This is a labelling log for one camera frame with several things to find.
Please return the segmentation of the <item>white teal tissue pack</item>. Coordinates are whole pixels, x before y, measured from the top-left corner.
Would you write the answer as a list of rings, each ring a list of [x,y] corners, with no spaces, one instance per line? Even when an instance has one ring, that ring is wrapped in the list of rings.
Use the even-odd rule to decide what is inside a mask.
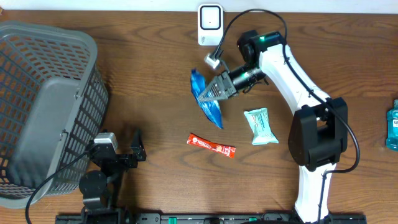
[[[279,143],[278,139],[271,131],[267,108],[245,111],[244,115],[253,132],[252,145],[258,146],[269,143]]]

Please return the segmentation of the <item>red snack stick packet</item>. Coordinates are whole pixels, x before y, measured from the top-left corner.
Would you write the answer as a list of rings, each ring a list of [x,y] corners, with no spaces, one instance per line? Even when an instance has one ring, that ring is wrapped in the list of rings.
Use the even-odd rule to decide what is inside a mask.
[[[187,139],[187,144],[192,145],[192,146],[202,147],[204,149],[209,149],[211,151],[217,152],[217,153],[222,154],[229,158],[233,158],[234,154],[236,152],[236,148],[233,146],[226,146],[226,145],[214,143],[214,142],[208,141],[206,139],[200,138],[199,136],[197,136],[195,134],[189,135],[189,137]]]

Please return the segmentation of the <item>blue mouthwash bottle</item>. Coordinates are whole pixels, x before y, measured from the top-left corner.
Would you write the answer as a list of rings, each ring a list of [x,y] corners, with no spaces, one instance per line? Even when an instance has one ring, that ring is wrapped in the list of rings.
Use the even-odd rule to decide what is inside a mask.
[[[387,112],[386,146],[394,151],[397,151],[397,102],[394,100],[393,108]]]

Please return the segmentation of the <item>blue Oreo cookie pack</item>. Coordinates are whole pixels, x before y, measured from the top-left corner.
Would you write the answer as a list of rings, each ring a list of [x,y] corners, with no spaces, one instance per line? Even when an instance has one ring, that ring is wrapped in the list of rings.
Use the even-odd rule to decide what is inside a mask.
[[[205,90],[206,81],[205,77],[200,74],[196,69],[191,70],[190,76],[191,92],[199,105],[200,109],[204,112],[205,116],[217,128],[223,129],[221,109],[219,103],[215,101],[199,101],[199,95]]]

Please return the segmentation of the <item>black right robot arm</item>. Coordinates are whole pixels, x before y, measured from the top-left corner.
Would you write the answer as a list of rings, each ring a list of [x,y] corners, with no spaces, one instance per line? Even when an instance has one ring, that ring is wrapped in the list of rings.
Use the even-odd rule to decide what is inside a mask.
[[[223,72],[216,97],[226,100],[268,77],[287,102],[292,115],[288,146],[299,166],[298,197],[294,210],[304,223],[329,223],[330,177],[348,141],[348,107],[331,98],[304,72],[278,31],[243,33],[237,41],[245,64]]]

